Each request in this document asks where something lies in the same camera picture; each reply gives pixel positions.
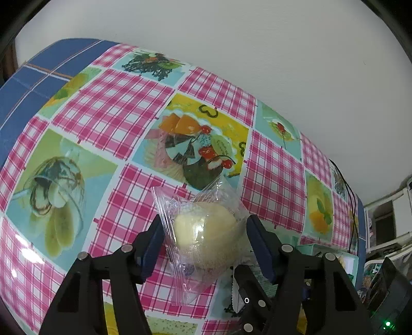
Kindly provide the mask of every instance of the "plastic wrapped bun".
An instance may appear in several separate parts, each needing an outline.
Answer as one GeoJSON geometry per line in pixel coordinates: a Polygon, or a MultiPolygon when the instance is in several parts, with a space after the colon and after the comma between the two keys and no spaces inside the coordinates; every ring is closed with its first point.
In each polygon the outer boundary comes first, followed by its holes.
{"type": "Polygon", "coordinates": [[[224,177],[193,199],[152,188],[175,275],[174,300],[191,303],[247,251],[249,212],[224,177]]]}

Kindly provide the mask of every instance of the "white wall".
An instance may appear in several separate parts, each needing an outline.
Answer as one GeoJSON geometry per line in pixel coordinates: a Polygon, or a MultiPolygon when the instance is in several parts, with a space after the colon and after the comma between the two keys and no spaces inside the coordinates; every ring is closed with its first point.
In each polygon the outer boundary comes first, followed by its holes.
{"type": "Polygon", "coordinates": [[[68,37],[126,42],[202,66],[294,123],[363,202],[412,173],[412,65],[360,0],[51,0],[19,63],[68,37]]]}

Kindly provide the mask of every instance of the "red cherry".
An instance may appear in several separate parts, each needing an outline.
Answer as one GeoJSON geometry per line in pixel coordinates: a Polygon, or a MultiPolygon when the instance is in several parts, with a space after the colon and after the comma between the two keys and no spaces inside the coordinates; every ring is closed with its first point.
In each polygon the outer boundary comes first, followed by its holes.
{"type": "Polygon", "coordinates": [[[278,129],[279,129],[280,132],[285,132],[286,131],[285,127],[280,122],[277,123],[277,126],[278,126],[278,129]]]}
{"type": "Polygon", "coordinates": [[[207,125],[201,126],[202,133],[209,135],[212,132],[212,128],[207,125]]]}
{"type": "Polygon", "coordinates": [[[209,162],[207,164],[207,168],[208,170],[213,170],[215,168],[217,168],[218,166],[222,165],[222,160],[220,158],[216,159],[216,160],[212,160],[211,162],[209,162]]]}
{"type": "Polygon", "coordinates": [[[233,162],[230,159],[224,160],[222,163],[225,169],[230,169],[233,166],[233,162]]]}
{"type": "Polygon", "coordinates": [[[217,156],[215,150],[212,146],[204,146],[199,149],[199,155],[202,156],[205,160],[211,160],[217,156]]]}

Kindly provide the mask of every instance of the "orange slice picture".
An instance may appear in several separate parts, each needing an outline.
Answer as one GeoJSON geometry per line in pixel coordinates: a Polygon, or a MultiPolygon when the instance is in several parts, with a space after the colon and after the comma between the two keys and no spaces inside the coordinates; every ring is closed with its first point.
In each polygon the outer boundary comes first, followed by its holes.
{"type": "Polygon", "coordinates": [[[175,128],[179,120],[180,117],[178,117],[175,113],[172,113],[169,116],[165,116],[161,124],[159,125],[159,129],[172,134],[175,132],[175,128]]]}
{"type": "Polygon", "coordinates": [[[193,136],[201,131],[199,123],[190,116],[183,115],[179,122],[176,124],[175,133],[193,136]]]}

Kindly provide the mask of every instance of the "glass cup picture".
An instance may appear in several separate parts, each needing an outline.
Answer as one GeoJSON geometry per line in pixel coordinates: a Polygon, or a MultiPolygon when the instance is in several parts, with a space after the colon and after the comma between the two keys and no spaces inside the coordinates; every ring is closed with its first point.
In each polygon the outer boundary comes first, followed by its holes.
{"type": "Polygon", "coordinates": [[[29,211],[32,237],[44,234],[51,258],[70,249],[83,229],[84,179],[75,160],[68,156],[44,161],[12,198],[29,211]]]}

